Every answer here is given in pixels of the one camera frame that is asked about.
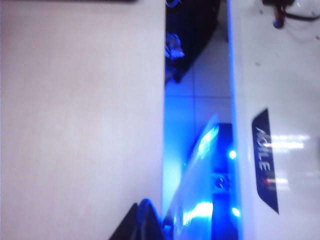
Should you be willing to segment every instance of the dark blue label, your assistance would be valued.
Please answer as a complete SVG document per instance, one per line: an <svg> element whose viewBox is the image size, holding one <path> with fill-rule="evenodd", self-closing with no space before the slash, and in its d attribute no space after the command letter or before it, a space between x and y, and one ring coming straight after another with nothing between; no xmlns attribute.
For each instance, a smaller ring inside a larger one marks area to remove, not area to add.
<svg viewBox="0 0 320 240"><path fill-rule="evenodd" d="M279 214L269 111L267 108L253 120L252 135L258 195Z"/></svg>

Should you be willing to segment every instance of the black cable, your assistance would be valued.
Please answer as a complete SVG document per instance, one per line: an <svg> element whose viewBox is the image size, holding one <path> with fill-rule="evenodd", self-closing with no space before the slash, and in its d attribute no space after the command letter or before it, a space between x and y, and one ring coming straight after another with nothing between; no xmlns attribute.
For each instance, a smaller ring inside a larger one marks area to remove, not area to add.
<svg viewBox="0 0 320 240"><path fill-rule="evenodd" d="M314 21L320 19L320 15L318 15L318 16L301 16L301 15L295 15L295 14L288 13L288 12L286 12L286 9L281 10L281 11L288 19L307 21L307 22L314 22Z"/></svg>

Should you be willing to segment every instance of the tiled floor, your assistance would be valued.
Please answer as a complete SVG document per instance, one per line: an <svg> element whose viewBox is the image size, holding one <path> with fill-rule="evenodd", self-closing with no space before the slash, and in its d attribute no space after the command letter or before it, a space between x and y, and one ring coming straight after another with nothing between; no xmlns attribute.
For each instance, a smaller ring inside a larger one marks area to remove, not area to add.
<svg viewBox="0 0 320 240"><path fill-rule="evenodd" d="M232 121L227 31L223 2L219 26L206 49L180 84L169 82L166 86L162 214L167 212L184 163L210 117L217 114L220 122Z"/></svg>

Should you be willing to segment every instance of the blue illuminated component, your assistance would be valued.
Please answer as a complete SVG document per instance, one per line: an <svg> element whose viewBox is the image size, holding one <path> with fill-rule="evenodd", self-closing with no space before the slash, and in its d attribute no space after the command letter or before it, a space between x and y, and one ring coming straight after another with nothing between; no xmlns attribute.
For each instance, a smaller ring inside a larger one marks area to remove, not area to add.
<svg viewBox="0 0 320 240"><path fill-rule="evenodd" d="M236 217L240 217L240 211L237 209L237 208L235 208L235 207L233 207L232 208L232 213L233 213L233 215L235 215Z"/></svg>
<svg viewBox="0 0 320 240"><path fill-rule="evenodd" d="M210 131L203 136L199 143L198 153L200 154L201 158L203 159L205 155L210 151L210 145L213 139L218 135L219 128L214 127Z"/></svg>
<svg viewBox="0 0 320 240"><path fill-rule="evenodd" d="M183 214L182 225L187 226L194 218L209 218L211 219L214 210L214 205L211 202L198 203L191 211Z"/></svg>
<svg viewBox="0 0 320 240"><path fill-rule="evenodd" d="M232 160L235 159L237 157L237 153L235 150L232 150L229 152L229 158L231 158Z"/></svg>

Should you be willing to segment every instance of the white panel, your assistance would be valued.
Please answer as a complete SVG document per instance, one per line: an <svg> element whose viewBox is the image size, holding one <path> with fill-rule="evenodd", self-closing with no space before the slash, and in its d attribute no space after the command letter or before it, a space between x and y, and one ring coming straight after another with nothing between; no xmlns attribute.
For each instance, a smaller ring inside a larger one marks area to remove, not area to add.
<svg viewBox="0 0 320 240"><path fill-rule="evenodd" d="M161 209L165 4L1 2L1 237L105 240Z"/></svg>
<svg viewBox="0 0 320 240"><path fill-rule="evenodd" d="M316 5L299 13L320 14ZM320 22L288 19L277 30L273 10L258 1L232 1L229 10L241 239L319 239ZM251 124L266 107L272 141L282 142L273 148L279 214L259 198L256 188ZM285 147L296 142L299 147Z"/></svg>

